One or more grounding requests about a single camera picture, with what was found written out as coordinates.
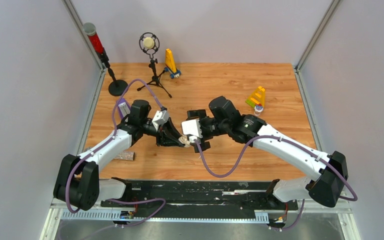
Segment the white earbud charging case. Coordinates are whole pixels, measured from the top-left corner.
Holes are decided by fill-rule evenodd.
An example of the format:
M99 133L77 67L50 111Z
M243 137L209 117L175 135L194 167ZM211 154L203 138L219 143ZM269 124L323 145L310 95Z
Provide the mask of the white earbud charging case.
M181 135L181 136L178 138L178 140L183 144L183 147L184 147L184 148L189 148L189 147L192 146L191 143L190 143L190 141L188 140L187 136L185 136L185 135Z

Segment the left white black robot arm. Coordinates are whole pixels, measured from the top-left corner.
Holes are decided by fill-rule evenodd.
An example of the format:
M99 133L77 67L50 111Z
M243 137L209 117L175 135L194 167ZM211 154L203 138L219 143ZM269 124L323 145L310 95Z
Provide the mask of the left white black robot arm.
M186 147L185 137L174 127L167 109L162 107L153 118L148 116L150 110L148 101L135 100L129 114L98 145L80 155L67 154L61 161L54 198L84 211L109 199L122 207L129 206L133 193L127 189L127 182L117 177L100 179L103 168L143 135L155 137L157 146Z

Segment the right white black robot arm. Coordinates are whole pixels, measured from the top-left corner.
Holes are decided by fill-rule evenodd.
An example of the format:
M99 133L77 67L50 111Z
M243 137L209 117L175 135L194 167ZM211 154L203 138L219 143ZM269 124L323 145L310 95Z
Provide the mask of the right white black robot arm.
M210 148L210 139L228 135L245 148L271 153L305 174L296 179L273 180L265 195L270 208L278 209L286 202L305 199L333 208L344 198L341 193L349 186L344 154L338 151L328 154L306 146L255 115L240 114L224 96L213 99L208 107L212 116L208 116L204 109L189 110L187 119L181 123L182 133L195 152L202 155Z

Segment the glittery silver tube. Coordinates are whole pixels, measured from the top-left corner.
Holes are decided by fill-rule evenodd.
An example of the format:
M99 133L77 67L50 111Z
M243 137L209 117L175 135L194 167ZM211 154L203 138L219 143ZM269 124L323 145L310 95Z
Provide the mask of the glittery silver tube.
M136 153L134 151L122 151L114 157L115 160L134 161Z

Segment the yellow green toy block stack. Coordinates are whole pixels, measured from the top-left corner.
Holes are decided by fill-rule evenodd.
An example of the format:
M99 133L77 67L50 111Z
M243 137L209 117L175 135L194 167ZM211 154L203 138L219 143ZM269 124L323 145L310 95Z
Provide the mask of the yellow green toy block stack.
M256 88L245 103L253 108L254 115L259 116L265 109L266 89L262 86Z

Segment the purple box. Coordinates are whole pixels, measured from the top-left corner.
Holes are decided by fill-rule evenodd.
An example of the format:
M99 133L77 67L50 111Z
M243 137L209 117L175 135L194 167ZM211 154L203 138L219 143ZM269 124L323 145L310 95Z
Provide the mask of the purple box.
M131 106L125 98L118 99L116 105L120 119L123 119L131 112Z

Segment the yellow blue toy block tower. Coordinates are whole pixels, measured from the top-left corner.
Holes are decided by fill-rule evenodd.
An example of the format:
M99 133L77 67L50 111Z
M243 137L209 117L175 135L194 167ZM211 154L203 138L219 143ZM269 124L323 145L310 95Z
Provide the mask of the yellow blue toy block tower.
M176 67L173 53L169 48L165 50L164 62L165 62L164 70L166 72L169 72L171 79L179 78L181 76L181 71Z

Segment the red microphone on stand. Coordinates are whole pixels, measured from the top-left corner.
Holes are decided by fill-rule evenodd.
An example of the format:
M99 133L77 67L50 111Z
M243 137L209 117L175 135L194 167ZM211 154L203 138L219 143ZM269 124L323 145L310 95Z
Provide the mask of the red microphone on stand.
M87 35L94 51L96 52L100 61L103 63L103 65L107 69L108 74L112 79L112 82L108 86L108 92L115 97L121 96L124 90L127 88L128 84L126 81L122 79L116 79L115 73L112 70L109 62L109 57L97 34L96 26L91 22L86 22L82 25L82 29L84 33Z

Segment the cream microphone on tripod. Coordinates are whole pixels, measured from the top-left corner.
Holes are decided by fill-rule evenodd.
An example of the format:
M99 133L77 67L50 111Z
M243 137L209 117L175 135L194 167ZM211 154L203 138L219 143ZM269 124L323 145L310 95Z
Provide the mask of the cream microphone on tripod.
M172 98L172 95L166 90L166 88L161 84L161 76L166 72L163 70L160 74L157 74L156 64L158 59L154 55L158 52L160 48L159 38L152 32L145 32L139 37L139 47L143 53L149 56L149 65L148 67L152 70L153 76L151 81L147 84L162 88L169 98Z

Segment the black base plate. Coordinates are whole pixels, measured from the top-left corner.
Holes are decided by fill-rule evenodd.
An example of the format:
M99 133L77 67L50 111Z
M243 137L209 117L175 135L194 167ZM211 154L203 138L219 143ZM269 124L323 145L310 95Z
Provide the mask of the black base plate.
M136 217L147 217L161 206L157 218L251 219L256 210L299 209L295 201L283 203L268 197L266 181L128 180L124 202L140 201Z

